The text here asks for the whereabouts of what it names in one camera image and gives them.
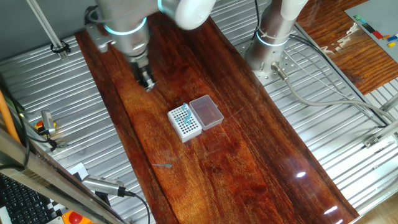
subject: glossy wood surface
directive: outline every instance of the glossy wood surface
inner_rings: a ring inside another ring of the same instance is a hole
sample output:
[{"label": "glossy wood surface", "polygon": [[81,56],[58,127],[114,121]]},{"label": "glossy wood surface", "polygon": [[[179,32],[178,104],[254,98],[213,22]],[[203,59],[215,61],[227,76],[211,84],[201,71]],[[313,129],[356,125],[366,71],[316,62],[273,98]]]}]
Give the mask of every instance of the glossy wood surface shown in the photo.
[{"label": "glossy wood surface", "polygon": [[[334,224],[358,216],[211,19],[190,32],[151,32],[158,84],[148,93],[119,52],[100,54],[85,31],[76,38],[157,223]],[[167,112],[203,95],[224,121],[181,143]]]},{"label": "glossy wood surface", "polygon": [[398,64],[345,13],[366,1],[309,0],[297,20],[364,95],[398,77]]}]

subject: clear plastic box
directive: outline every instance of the clear plastic box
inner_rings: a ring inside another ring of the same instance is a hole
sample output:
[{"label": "clear plastic box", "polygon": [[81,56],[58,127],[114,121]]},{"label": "clear plastic box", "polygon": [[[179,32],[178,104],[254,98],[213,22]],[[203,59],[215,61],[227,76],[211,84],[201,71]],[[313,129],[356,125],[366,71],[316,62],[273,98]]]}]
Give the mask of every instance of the clear plastic box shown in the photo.
[{"label": "clear plastic box", "polygon": [[224,116],[218,110],[217,105],[214,104],[209,95],[191,101],[189,106],[203,130],[210,129],[223,122]]}]

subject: colorful blocks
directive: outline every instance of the colorful blocks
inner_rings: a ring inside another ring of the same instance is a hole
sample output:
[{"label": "colorful blocks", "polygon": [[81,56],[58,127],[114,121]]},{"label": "colorful blocks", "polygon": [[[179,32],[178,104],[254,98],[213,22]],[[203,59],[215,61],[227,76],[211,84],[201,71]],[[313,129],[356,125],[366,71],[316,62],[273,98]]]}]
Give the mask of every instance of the colorful blocks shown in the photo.
[{"label": "colorful blocks", "polygon": [[390,44],[387,44],[387,46],[389,47],[389,48],[391,48],[391,47],[393,47],[393,46],[395,46],[396,45],[396,43],[390,43]]},{"label": "colorful blocks", "polygon": [[392,37],[387,38],[388,41],[393,41],[393,40],[396,40],[396,39],[398,39],[397,36],[392,36]]},{"label": "colorful blocks", "polygon": [[383,38],[383,35],[381,35],[381,33],[379,32],[379,31],[374,31],[373,32],[373,35],[377,38],[377,39],[381,39],[381,38]]},{"label": "colorful blocks", "polygon": [[354,18],[355,18],[357,21],[360,21],[360,20],[362,19],[362,17],[361,17],[360,15],[355,15]]}]

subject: wooden tabletop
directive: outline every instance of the wooden tabletop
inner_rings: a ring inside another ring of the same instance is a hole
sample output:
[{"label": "wooden tabletop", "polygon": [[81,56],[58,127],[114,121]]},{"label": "wooden tabletop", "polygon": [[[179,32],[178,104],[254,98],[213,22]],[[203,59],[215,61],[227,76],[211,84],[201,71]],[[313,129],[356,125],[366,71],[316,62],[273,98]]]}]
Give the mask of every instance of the wooden tabletop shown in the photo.
[{"label": "wooden tabletop", "polygon": [[364,95],[398,77],[398,64],[345,13],[366,1],[309,0],[297,20]]},{"label": "wooden tabletop", "polygon": [[[334,224],[358,216],[211,19],[189,32],[151,30],[158,83],[148,93],[117,50],[99,53],[85,31],[76,39],[157,223]],[[224,120],[182,143],[167,112],[203,95]]]}]

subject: metal floor grate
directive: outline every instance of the metal floor grate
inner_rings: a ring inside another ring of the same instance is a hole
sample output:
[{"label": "metal floor grate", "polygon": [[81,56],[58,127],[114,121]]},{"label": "metal floor grate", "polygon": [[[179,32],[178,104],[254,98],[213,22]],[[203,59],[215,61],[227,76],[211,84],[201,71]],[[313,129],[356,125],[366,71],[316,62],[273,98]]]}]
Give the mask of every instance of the metal floor grate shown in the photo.
[{"label": "metal floor grate", "polygon": [[[0,62],[0,73],[30,123],[41,119],[41,110],[52,112],[57,122],[52,138],[68,144],[50,153],[57,162],[66,169],[83,163],[89,174],[118,179],[144,197],[76,39],[64,41],[72,50],[67,61],[43,47]],[[147,223],[146,208],[137,198],[113,196],[109,201],[123,218]]]}]

